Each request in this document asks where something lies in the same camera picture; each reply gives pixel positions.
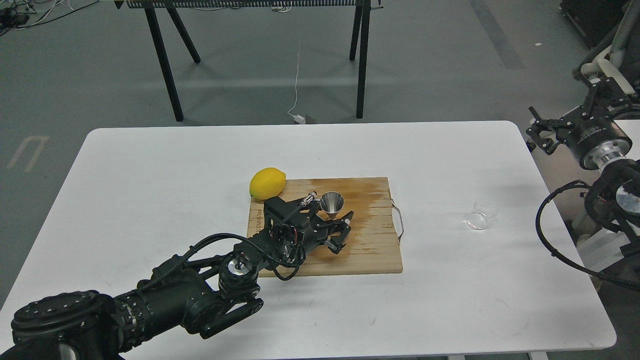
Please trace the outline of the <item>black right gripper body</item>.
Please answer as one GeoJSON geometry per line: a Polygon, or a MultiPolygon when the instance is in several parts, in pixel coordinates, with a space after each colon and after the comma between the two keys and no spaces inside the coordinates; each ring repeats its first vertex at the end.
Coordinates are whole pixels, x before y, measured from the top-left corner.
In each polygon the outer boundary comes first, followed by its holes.
{"type": "Polygon", "coordinates": [[[602,170],[631,150],[633,141],[609,118],[592,116],[572,123],[564,143],[582,169],[602,170]]]}

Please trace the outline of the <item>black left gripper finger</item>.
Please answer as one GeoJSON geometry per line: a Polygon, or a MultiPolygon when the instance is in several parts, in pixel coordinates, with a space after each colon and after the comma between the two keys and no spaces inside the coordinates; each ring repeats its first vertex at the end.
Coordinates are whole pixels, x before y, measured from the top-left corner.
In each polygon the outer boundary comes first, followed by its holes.
{"type": "Polygon", "coordinates": [[[327,236],[333,235],[336,233],[340,233],[342,235],[347,236],[352,229],[350,226],[350,223],[354,217],[354,214],[355,213],[351,210],[341,218],[334,218],[334,219],[328,219],[328,220],[322,219],[321,221],[318,221],[318,223],[313,224],[312,230],[313,232],[325,231],[327,236]]]}
{"type": "Polygon", "coordinates": [[[336,233],[327,235],[323,241],[323,244],[334,254],[338,255],[343,250],[346,244],[348,235],[336,233]]]}

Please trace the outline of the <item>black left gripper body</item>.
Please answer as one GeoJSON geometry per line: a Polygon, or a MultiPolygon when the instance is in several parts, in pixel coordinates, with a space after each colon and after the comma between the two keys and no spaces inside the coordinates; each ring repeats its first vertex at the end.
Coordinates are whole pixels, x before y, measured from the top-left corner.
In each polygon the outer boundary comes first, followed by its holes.
{"type": "Polygon", "coordinates": [[[263,202],[263,227],[250,237],[250,265],[302,265],[309,253],[326,243],[326,221],[318,215],[320,200],[306,196],[263,202]]]}

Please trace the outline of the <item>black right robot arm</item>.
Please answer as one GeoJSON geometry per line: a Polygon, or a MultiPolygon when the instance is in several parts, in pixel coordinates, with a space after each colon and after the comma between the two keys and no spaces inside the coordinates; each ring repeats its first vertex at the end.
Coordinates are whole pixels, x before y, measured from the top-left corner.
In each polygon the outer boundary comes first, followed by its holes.
{"type": "Polygon", "coordinates": [[[551,255],[564,264],[599,280],[637,292],[639,283],[611,275],[603,270],[593,271],[564,256],[546,239],[542,227],[542,212],[556,196],[572,189],[584,189],[583,207],[587,216],[602,228],[622,232],[629,243],[621,246],[622,257],[639,254],[639,162],[627,155],[633,141],[615,122],[617,116],[633,111],[634,90],[625,91],[614,77],[592,80],[582,105],[560,118],[542,118],[530,107],[533,119],[526,129],[526,146],[539,148],[551,155],[564,145],[578,165],[585,170],[599,171],[592,184],[574,180],[551,192],[535,215],[535,231],[540,242],[551,255]]]}

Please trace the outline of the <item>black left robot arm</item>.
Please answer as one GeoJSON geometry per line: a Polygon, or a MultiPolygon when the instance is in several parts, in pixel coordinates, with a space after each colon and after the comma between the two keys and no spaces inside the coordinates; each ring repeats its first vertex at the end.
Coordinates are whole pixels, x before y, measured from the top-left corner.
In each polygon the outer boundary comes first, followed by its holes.
{"type": "Polygon", "coordinates": [[[98,291],[62,292],[14,313],[14,345],[3,360],[119,360],[122,353],[181,326],[207,339],[257,313],[259,272],[288,281],[315,249],[337,255],[354,212],[338,218],[315,193],[263,201],[264,225],[251,237],[218,233],[174,255],[111,297],[98,291]]]}

